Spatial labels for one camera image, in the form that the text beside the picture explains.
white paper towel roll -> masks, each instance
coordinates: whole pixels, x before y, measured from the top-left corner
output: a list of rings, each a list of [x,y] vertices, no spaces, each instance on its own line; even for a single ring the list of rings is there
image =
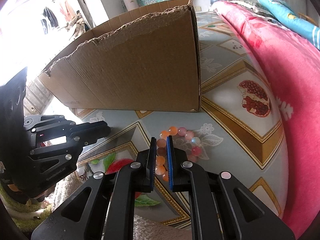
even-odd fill
[[[139,7],[137,0],[123,0],[128,11]]]

cardboard box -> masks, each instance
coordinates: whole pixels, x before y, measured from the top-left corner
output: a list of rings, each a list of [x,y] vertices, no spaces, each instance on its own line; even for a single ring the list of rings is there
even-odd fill
[[[112,18],[69,44],[39,78],[70,108],[198,111],[200,60],[191,0]]]

red fruit print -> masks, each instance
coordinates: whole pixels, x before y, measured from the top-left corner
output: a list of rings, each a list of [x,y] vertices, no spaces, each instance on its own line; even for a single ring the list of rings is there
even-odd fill
[[[125,165],[127,165],[129,163],[132,163],[132,162],[133,162],[132,159],[116,160],[116,161],[114,161],[113,163],[110,164],[110,166],[106,170],[106,174],[115,173],[115,172],[119,171],[123,166],[125,166]],[[140,195],[141,195],[141,192],[136,192],[134,198],[136,199]]]
[[[266,117],[270,113],[270,99],[265,90],[252,80],[242,81],[238,89],[242,93],[242,107],[258,117]]]

orange bead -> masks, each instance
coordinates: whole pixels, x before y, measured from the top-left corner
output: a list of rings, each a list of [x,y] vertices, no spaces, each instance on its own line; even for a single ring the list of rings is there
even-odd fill
[[[157,155],[159,156],[166,156],[167,155],[167,149],[166,148],[158,148],[157,149]]]
[[[156,166],[156,174],[162,175],[165,173],[165,167],[163,165]]]
[[[167,141],[165,139],[157,140],[157,146],[158,147],[165,147],[166,145],[167,145]]]
[[[169,132],[168,131],[165,131],[165,130],[163,130],[161,133],[160,133],[160,137],[162,138],[162,139],[167,139],[167,137],[169,136],[170,134],[169,134]]]
[[[174,136],[178,133],[178,129],[175,126],[170,126],[169,127],[169,134]]]
[[[165,163],[165,158],[163,156],[157,156],[156,164],[163,165]]]
[[[168,175],[168,172],[166,171],[164,174],[162,174],[162,179],[166,182],[169,181],[169,175]]]

bead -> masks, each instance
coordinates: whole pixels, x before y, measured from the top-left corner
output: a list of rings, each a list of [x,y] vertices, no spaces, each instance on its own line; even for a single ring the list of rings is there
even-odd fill
[[[157,155],[158,156],[166,156],[167,155],[167,149],[166,148],[158,148],[157,149]]]
[[[169,175],[168,175],[168,172],[166,171],[164,174],[162,174],[162,179],[166,182],[169,181]]]
[[[180,135],[180,136],[185,136],[185,135],[186,135],[186,132],[187,132],[187,129],[184,128],[184,127],[180,127],[180,128],[178,129],[178,135]]]
[[[162,139],[167,139],[167,137],[169,136],[170,134],[169,134],[169,132],[168,131],[165,131],[165,130],[163,130],[161,133],[160,133],[160,137],[162,138]]]
[[[192,147],[191,154],[198,157],[202,152],[202,149],[198,146]]]
[[[165,173],[165,167],[163,165],[156,166],[156,174],[162,175]]]
[[[165,163],[165,158],[163,156],[157,156],[156,164],[163,165]]]
[[[188,161],[191,161],[193,163],[196,163],[198,160],[198,158],[192,154],[189,154],[187,157],[188,157]]]
[[[201,140],[199,137],[193,137],[190,142],[193,146],[199,146],[201,144]]]
[[[165,139],[157,140],[157,146],[158,147],[165,147],[166,145],[167,145],[167,141]]]
[[[169,134],[175,136],[178,133],[178,129],[175,126],[169,127]]]
[[[194,135],[193,131],[187,131],[187,132],[186,132],[186,135],[184,136],[184,138],[185,138],[187,141],[190,141],[194,136],[195,136],[195,135]]]

